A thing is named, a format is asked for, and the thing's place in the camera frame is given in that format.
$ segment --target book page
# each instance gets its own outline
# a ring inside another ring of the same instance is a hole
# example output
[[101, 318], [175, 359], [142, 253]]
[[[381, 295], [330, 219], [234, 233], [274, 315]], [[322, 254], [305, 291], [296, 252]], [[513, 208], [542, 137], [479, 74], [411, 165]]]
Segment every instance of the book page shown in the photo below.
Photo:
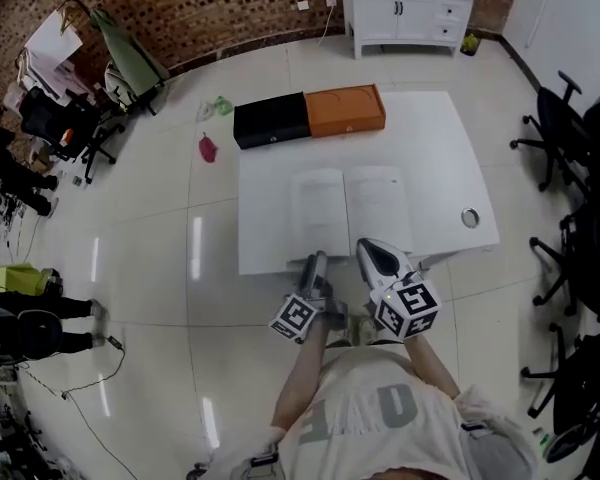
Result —
[[395, 167], [355, 167], [344, 174], [350, 247], [375, 238], [398, 249], [412, 249], [404, 184]]
[[291, 258], [304, 260], [322, 250], [349, 256], [347, 205], [342, 171], [320, 169], [291, 180]]

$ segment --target cabinet drawer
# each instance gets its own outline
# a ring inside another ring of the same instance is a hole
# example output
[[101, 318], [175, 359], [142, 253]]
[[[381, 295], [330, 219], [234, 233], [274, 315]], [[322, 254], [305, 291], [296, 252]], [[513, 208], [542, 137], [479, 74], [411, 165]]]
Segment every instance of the cabinet drawer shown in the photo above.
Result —
[[437, 2], [435, 18], [436, 20], [461, 23], [466, 19], [469, 7], [470, 2], [465, 0], [441, 0]]
[[450, 43], [455, 43], [459, 36], [460, 24], [445, 23], [441, 21], [435, 21], [433, 23], [431, 39], [434, 39], [435, 41], [449, 41]]

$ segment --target person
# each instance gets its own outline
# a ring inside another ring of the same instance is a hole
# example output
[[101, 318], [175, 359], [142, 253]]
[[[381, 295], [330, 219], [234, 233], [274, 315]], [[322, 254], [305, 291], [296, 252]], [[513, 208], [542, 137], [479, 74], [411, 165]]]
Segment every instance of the person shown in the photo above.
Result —
[[[372, 319], [359, 329], [369, 344], [380, 334]], [[328, 316], [318, 315], [270, 426], [252, 429], [244, 443], [223, 444], [203, 480], [244, 472], [288, 480], [533, 478], [530, 436], [477, 388], [461, 393], [422, 334], [404, 342], [410, 359], [361, 346], [328, 350], [340, 355], [323, 367], [328, 334]], [[269, 460], [259, 455], [266, 450]]]
[[[4, 110], [0, 107], [0, 124]], [[55, 176], [42, 176], [33, 172], [13, 158], [7, 146], [15, 137], [13, 132], [0, 126], [0, 190], [11, 194], [27, 206], [30, 206], [43, 217], [51, 217], [58, 199], [49, 202], [46, 197], [34, 193], [34, 188], [47, 188], [55, 191], [58, 188], [58, 178]]]
[[97, 300], [0, 292], [0, 364], [75, 354], [104, 345], [100, 333], [69, 333], [60, 320], [93, 316], [102, 324], [106, 309]]

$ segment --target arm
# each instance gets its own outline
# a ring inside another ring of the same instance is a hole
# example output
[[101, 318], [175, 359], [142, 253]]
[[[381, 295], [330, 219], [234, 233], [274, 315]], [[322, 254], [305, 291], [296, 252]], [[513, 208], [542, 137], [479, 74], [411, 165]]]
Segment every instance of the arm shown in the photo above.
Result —
[[325, 316], [317, 315], [280, 392], [271, 421], [272, 426], [289, 430], [311, 404], [318, 390], [318, 378], [328, 334], [329, 327]]
[[411, 358], [416, 375], [426, 384], [435, 386], [451, 399], [460, 394], [453, 377], [422, 334], [405, 340], [404, 346]]

